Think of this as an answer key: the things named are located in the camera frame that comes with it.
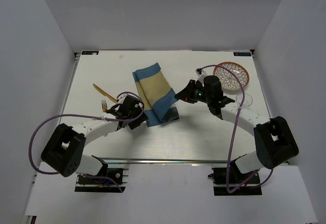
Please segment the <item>blue and tan placemat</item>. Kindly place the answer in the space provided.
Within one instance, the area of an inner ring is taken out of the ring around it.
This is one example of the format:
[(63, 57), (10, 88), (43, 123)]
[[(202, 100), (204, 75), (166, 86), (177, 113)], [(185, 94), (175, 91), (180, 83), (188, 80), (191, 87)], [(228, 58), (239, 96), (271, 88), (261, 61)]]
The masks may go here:
[(164, 77), (159, 63), (132, 73), (139, 97), (144, 103), (147, 126), (179, 120), (175, 91)]

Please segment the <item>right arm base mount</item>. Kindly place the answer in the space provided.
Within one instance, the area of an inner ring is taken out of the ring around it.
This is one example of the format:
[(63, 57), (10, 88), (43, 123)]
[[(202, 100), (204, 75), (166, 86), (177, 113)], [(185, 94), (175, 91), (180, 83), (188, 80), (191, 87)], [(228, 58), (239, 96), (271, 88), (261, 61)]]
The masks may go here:
[[(229, 175), (229, 188), (233, 189), (245, 179), (247, 179), (252, 172), (242, 174), (235, 169), (230, 169)], [(221, 196), (254, 196), (262, 195), (261, 187), (254, 186), (260, 183), (260, 177), (256, 173), (250, 180), (246, 181), (237, 191), (229, 193), (226, 188), (226, 168), (215, 167), (212, 168), (212, 173), (208, 175), (208, 178), (213, 181), (213, 193), (215, 197)]]

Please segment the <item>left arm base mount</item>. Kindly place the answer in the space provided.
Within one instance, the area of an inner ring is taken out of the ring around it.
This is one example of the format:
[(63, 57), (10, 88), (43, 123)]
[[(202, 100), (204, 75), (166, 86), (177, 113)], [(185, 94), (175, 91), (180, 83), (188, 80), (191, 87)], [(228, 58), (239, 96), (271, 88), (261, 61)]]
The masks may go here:
[(75, 192), (123, 193), (128, 182), (129, 165), (109, 164), (104, 179), (93, 179), (77, 175)]

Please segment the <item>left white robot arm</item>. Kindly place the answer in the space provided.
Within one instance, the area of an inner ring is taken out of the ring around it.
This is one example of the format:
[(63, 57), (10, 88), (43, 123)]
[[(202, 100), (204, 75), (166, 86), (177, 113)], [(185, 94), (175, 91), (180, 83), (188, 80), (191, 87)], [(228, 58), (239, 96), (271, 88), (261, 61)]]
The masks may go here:
[(74, 173), (90, 175), (97, 183), (107, 179), (107, 164), (96, 156), (83, 153), (94, 140), (125, 127), (134, 129), (147, 120), (139, 97), (126, 95), (108, 108), (102, 101), (103, 114), (78, 125), (58, 125), (41, 153), (41, 160), (63, 177)]

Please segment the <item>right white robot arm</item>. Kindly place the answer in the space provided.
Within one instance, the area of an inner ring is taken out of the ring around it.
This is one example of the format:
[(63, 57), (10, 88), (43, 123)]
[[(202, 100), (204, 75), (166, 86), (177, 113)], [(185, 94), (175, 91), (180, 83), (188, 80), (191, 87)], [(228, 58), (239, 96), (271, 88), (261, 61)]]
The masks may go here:
[(203, 81), (190, 80), (175, 98), (191, 104), (206, 103), (214, 116), (233, 122), (254, 137), (255, 151), (230, 163), (230, 177), (237, 183), (243, 182), (255, 170), (272, 170), (299, 154), (296, 141), (284, 118), (268, 118), (240, 107), (235, 100), (224, 95), (221, 82), (216, 76), (209, 75)]

